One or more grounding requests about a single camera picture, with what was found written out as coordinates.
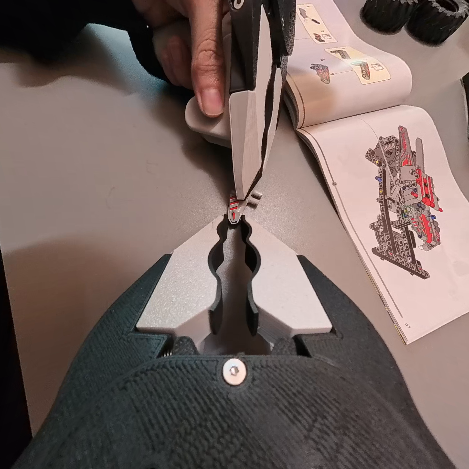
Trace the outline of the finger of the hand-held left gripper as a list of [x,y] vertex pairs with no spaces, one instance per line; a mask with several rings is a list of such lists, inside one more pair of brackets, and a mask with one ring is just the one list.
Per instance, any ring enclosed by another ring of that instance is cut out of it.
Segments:
[[256,73],[256,135],[259,151],[259,181],[266,167],[278,124],[283,79],[276,66],[258,66]]
[[273,54],[262,5],[231,5],[229,117],[236,196],[244,200],[262,168],[266,95]]

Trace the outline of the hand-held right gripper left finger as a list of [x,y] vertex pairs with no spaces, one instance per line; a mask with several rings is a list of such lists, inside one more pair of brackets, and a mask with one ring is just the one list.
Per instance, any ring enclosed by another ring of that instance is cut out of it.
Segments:
[[137,322],[138,331],[190,337],[198,351],[223,316],[217,269],[224,261],[228,219],[222,215],[176,248]]

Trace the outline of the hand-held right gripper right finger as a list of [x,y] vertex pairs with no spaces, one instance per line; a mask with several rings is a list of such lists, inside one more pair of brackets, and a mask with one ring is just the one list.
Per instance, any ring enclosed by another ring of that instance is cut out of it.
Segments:
[[246,318],[251,335],[268,343],[301,334],[329,333],[327,316],[295,251],[254,220],[240,220],[247,286]]

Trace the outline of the grey red-striped toy brick piece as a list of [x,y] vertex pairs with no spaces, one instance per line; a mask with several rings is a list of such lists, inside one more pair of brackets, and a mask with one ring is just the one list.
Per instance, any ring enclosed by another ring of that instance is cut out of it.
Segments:
[[246,207],[250,204],[257,206],[262,197],[260,191],[252,191],[252,193],[245,199],[240,200],[237,198],[235,191],[230,192],[229,204],[228,204],[228,219],[232,225],[239,223],[241,216],[243,215]]

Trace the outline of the person's left forearm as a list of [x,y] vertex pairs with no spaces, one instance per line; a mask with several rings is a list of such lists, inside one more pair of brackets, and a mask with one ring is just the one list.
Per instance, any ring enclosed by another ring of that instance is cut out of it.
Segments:
[[167,81],[156,58],[153,32],[131,0],[2,0],[0,44],[23,51],[38,62],[62,56],[89,24],[128,33],[138,62],[152,76]]

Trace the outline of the grey desk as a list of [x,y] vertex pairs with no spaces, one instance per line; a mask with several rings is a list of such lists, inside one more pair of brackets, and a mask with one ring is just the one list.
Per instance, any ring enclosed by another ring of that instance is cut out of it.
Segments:
[[[161,255],[226,206],[231,158],[126,33],[89,26],[60,61],[1,49],[1,250],[32,433],[86,335]],[[372,321],[430,430],[468,468],[468,315],[405,345],[283,109],[258,208]]]

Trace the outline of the person's left hand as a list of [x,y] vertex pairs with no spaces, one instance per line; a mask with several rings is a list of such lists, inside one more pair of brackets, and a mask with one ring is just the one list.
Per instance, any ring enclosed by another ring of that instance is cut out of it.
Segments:
[[199,109],[220,116],[225,106],[221,0],[133,0],[151,31],[148,67],[174,86],[192,90]]

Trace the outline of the black toy tire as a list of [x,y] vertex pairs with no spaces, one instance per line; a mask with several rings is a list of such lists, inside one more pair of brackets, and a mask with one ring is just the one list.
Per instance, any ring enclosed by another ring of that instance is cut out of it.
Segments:
[[360,10],[360,18],[374,31],[395,34],[407,24],[417,3],[416,0],[367,0]]
[[440,45],[463,24],[468,14],[468,1],[419,0],[407,21],[406,30],[423,44]]

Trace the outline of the open building instruction booklet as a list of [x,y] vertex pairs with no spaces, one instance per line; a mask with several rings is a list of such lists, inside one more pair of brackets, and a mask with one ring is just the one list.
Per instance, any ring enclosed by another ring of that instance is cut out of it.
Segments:
[[285,102],[406,344],[468,313],[469,206],[412,75],[334,1],[297,1]]

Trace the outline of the person's dark clothing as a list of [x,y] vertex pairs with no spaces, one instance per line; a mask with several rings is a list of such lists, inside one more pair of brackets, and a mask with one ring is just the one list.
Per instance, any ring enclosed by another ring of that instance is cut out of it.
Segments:
[[9,291],[0,258],[0,467],[11,468],[32,438]]

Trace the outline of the black object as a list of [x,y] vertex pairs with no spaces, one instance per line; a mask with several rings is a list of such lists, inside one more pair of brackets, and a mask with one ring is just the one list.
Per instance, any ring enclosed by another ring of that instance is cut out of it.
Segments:
[[465,118],[467,124],[467,139],[469,140],[469,73],[466,73],[460,83],[463,91],[463,104],[465,109]]

